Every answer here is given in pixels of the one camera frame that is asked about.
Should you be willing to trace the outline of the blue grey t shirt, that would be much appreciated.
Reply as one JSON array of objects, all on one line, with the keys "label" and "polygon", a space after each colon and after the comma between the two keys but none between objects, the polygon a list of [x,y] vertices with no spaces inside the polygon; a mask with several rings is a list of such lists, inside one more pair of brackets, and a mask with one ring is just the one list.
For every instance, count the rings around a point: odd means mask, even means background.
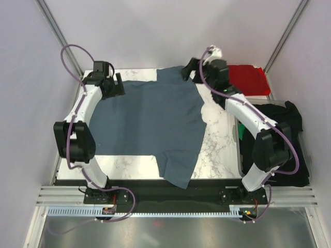
[{"label": "blue grey t shirt", "polygon": [[100,101],[89,123],[96,154],[154,156],[160,177],[187,188],[206,123],[196,85],[180,72],[176,66],[157,70],[155,81],[125,81],[123,96]]}]

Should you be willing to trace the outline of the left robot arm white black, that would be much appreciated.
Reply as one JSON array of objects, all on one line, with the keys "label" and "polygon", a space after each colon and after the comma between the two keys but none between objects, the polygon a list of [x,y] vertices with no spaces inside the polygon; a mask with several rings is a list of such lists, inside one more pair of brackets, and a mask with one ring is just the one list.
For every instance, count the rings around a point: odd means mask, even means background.
[{"label": "left robot arm white black", "polygon": [[78,99],[64,119],[54,124],[58,153],[70,170],[79,170],[86,180],[85,204],[115,204],[116,194],[96,158],[96,142],[89,123],[101,100],[125,94],[120,73],[107,61],[95,61],[82,81]]}]

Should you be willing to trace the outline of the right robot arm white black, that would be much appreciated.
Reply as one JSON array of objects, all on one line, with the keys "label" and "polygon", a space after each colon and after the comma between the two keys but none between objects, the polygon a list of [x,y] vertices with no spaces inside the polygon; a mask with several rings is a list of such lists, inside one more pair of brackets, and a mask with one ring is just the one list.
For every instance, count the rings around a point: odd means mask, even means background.
[{"label": "right robot arm white black", "polygon": [[[193,82],[204,84],[211,91],[214,101],[234,115],[254,138],[253,165],[242,178],[243,187],[236,194],[240,202],[251,202],[255,198],[255,190],[263,187],[274,174],[294,175],[298,172],[300,162],[292,144],[291,128],[264,115],[230,83],[225,60],[217,58],[207,62],[192,58],[180,73],[186,81],[192,72],[195,72]],[[295,161],[294,169],[291,172],[280,170],[290,159]]]}]

